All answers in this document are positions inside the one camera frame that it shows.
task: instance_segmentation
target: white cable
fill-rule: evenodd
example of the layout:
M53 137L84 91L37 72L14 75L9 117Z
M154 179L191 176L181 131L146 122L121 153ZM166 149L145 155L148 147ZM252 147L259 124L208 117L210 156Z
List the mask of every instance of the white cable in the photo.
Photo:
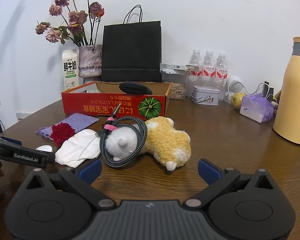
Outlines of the white cable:
M268 95L268 96L267 96L267 99L268 99L269 96L273 96L273 100L274 100L276 103L278 103L277 99L274 98L274 94Z
M259 91L259 89L262 88L262 87L260 87L261 85L267 85L267 86L268 86L268 92L267 92L267 94L266 94L266 98L268 98L268 96L269 96L268 93L269 93L270 87L269 87L269 85L268 85L267 83L260 83L260 84L258 85L258 87L257 87L257 90L254 91L252 94L249 93L249 91L246 89L246 87L244 86L244 84L242 84L241 82L235 81L235 83L240 83L240 84L243 86L243 88L246 90L246 92L248 93L249 96L254 95L255 93L257 93L257 92ZM228 85L228 95L229 95L229 98L232 98L232 97L230 96L230 90L229 90L230 85L231 85L231 83Z

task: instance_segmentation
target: black pouch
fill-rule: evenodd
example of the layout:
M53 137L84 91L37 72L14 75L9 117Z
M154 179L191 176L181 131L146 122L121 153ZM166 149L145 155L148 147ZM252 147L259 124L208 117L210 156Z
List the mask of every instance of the black pouch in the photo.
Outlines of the black pouch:
M152 95L150 88L135 82L124 82L119 85L122 92L133 95Z
M139 22L125 24L135 8ZM105 26L102 46L102 81L161 82L161 22L142 22L140 5L123 24Z

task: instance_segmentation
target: milk carton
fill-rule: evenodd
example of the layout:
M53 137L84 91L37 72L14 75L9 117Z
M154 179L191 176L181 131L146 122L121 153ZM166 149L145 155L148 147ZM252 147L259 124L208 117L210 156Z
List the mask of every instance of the milk carton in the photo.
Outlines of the milk carton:
M65 90L79 86L79 62L76 49L62 51L63 80Z

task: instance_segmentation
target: pumpkin print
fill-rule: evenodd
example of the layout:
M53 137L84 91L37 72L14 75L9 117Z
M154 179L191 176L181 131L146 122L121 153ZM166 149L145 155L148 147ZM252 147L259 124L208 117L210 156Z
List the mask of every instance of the pumpkin print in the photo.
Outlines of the pumpkin print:
M161 113L161 103L158 99L149 97L143 99L139 104L139 113L147 120L158 117Z

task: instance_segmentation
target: red cardboard box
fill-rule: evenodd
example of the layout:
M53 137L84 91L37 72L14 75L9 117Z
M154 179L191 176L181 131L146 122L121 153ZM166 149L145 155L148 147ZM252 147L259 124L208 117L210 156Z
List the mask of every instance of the red cardboard box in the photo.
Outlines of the red cardboard box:
M116 117L132 115L142 120L165 116L170 93L170 83L138 82L146 85L153 95L128 95L119 89L121 82L92 82L61 93L66 114L86 114L92 116L111 115L121 104ZM87 90L101 93L86 93Z

